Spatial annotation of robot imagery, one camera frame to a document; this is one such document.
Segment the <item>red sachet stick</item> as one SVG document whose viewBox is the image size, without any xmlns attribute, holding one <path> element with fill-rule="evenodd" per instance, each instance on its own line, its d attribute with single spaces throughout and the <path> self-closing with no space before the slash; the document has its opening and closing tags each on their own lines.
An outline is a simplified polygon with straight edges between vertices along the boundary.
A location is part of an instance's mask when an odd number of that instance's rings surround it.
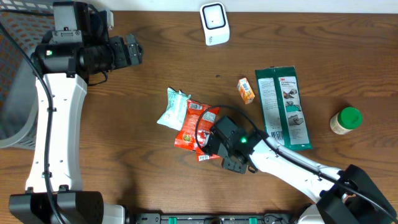
<svg viewBox="0 0 398 224">
<path fill-rule="evenodd" d="M 201 161 L 207 161 L 210 159 L 219 159 L 220 156 L 217 156 L 214 154 L 209 156 L 209 155 L 205 154 L 201 149 L 197 148 L 196 149 L 196 158 L 197 158 L 198 162 L 201 162 Z"/>
</svg>

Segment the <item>small orange box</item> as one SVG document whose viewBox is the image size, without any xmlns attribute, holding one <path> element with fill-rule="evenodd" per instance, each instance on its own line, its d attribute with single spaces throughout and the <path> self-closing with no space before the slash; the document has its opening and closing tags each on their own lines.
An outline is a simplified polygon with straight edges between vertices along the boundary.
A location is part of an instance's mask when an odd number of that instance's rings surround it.
<svg viewBox="0 0 398 224">
<path fill-rule="evenodd" d="M 238 81 L 237 89 L 241 98 L 246 105 L 252 103 L 255 98 L 255 94 L 247 80 L 247 78 L 242 78 Z"/>
</svg>

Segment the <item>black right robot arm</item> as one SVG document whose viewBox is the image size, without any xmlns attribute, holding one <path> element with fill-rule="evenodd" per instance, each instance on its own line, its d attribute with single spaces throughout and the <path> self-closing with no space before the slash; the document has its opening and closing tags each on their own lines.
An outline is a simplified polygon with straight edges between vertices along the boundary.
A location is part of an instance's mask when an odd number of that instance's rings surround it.
<svg viewBox="0 0 398 224">
<path fill-rule="evenodd" d="M 341 170 L 319 164 L 262 131 L 212 131 L 203 151 L 222 157 L 224 169 L 265 172 L 306 195 L 314 204 L 299 223 L 397 223 L 397 212 L 358 166 Z"/>
</svg>

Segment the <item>mint green wipes pack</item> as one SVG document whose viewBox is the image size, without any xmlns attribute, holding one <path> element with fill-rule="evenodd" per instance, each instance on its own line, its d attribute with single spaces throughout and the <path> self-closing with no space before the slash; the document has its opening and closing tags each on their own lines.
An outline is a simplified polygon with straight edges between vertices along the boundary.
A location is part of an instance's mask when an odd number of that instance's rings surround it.
<svg viewBox="0 0 398 224">
<path fill-rule="evenodd" d="M 180 131 L 183 127 L 188 108 L 188 100 L 191 95 L 186 95 L 181 91 L 175 91 L 169 87 L 167 89 L 167 108 L 164 114 L 157 120 L 157 124 Z"/>
</svg>

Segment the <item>green lid spice jar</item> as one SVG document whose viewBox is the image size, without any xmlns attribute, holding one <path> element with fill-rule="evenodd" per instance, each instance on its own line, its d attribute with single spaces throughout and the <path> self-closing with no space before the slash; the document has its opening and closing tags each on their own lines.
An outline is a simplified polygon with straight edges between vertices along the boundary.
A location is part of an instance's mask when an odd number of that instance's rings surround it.
<svg viewBox="0 0 398 224">
<path fill-rule="evenodd" d="M 330 119 L 330 129 L 336 134 L 343 135 L 360 127 L 362 122 L 363 116 L 358 109 L 346 107 Z"/>
</svg>

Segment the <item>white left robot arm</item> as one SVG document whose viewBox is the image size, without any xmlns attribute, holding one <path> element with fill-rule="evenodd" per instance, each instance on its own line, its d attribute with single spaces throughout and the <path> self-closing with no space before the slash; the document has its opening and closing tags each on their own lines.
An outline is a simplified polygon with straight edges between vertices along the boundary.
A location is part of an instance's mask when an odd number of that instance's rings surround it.
<svg viewBox="0 0 398 224">
<path fill-rule="evenodd" d="M 34 161 L 23 194 L 9 198 L 10 213 L 22 223 L 128 223 L 126 207 L 83 190 L 80 120 L 90 76 L 139 65 L 144 52 L 136 37 L 89 36 L 57 31 L 36 47 L 38 99 Z"/>
</svg>

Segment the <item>green product pouch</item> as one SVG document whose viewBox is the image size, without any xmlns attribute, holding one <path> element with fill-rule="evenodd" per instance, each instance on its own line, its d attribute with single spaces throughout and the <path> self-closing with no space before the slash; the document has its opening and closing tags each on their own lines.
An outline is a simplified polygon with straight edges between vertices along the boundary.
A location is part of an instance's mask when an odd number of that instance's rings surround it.
<svg viewBox="0 0 398 224">
<path fill-rule="evenodd" d="M 312 148 L 294 67 L 256 70 L 264 129 L 292 151 Z"/>
</svg>

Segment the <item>orange snack packet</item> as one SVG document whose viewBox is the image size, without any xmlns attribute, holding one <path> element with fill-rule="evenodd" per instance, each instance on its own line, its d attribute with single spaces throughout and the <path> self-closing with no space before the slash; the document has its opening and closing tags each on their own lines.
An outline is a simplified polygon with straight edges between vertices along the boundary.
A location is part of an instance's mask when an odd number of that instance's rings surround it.
<svg viewBox="0 0 398 224">
<path fill-rule="evenodd" d="M 206 137 L 210 134 L 210 128 L 214 124 L 220 109 L 213 108 L 207 111 L 202 116 L 198 125 L 197 134 L 195 134 L 195 128 L 200 115 L 208 109 L 210 105 L 199 103 L 194 100 L 188 100 L 187 102 L 188 108 L 185 121 L 182 129 L 175 138 L 174 146 L 196 152 L 196 149 L 199 148 L 196 140 L 198 140 L 201 147 L 205 145 Z"/>
</svg>

